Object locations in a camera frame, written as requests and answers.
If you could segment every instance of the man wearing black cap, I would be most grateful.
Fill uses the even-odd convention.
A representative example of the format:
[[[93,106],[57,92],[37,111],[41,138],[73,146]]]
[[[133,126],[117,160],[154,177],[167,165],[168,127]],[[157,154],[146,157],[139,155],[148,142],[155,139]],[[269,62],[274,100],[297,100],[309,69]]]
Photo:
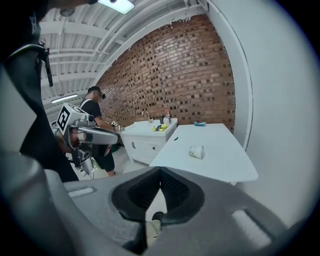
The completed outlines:
[[[98,86],[92,86],[88,89],[88,93],[80,105],[80,108],[94,117],[94,121],[98,127],[111,130],[113,132],[114,128],[102,119],[102,114],[98,104],[99,100],[104,99],[105,97],[106,95],[101,93],[101,90]],[[108,175],[111,177],[116,174],[115,162],[111,152],[109,152],[106,156],[103,156],[106,152],[106,149],[107,146],[99,146],[98,151],[99,155],[101,156],[95,157],[94,159],[100,168],[105,169]]]

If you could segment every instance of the cup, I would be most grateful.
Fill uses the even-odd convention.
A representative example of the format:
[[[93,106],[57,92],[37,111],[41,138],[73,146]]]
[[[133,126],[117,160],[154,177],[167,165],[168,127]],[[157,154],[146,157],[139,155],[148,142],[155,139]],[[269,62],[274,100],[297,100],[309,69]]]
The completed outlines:
[[[189,151],[189,156],[194,158],[202,159],[205,156],[204,146],[190,146],[188,151]]]
[[[171,124],[171,118],[169,118],[169,117],[165,117],[164,119],[163,119],[163,123],[166,125],[166,126],[169,126],[170,124]]]

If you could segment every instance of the fluorescent light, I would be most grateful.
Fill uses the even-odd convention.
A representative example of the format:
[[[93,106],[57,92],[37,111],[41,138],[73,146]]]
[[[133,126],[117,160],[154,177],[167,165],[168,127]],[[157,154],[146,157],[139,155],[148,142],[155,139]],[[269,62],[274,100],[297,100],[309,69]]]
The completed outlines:
[[[135,5],[129,0],[117,0],[116,2],[110,2],[110,0],[98,0],[98,3],[108,6],[122,14],[127,14],[135,7]]]
[[[57,99],[54,99],[51,101],[51,103],[56,103],[56,102],[60,102],[60,101],[65,101],[67,99],[71,99],[71,98],[74,98],[74,97],[77,97],[78,95],[77,94],[72,94],[72,95],[68,95],[68,96],[64,96],[64,97],[61,97],[61,98],[57,98]]]

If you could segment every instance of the black shorts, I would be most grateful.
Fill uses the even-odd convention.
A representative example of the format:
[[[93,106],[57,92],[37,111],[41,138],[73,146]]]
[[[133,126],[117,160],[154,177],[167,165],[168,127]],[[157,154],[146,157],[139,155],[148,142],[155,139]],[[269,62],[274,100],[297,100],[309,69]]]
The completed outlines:
[[[94,160],[101,169],[105,169],[107,172],[111,172],[115,169],[115,161],[111,152],[106,156],[96,156],[94,157]]]

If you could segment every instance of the white ceiling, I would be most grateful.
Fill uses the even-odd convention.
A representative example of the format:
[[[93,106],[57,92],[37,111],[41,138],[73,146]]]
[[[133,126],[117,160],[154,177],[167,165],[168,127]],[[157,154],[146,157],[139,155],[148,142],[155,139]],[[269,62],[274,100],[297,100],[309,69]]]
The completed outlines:
[[[41,39],[50,48],[54,86],[46,70],[41,73],[42,102],[48,120],[54,121],[63,102],[51,101],[77,93],[69,102],[80,104],[111,64],[132,44],[172,21],[204,13],[196,0],[133,0],[135,7],[123,15],[102,4],[83,5],[70,17],[51,10],[40,22]]]

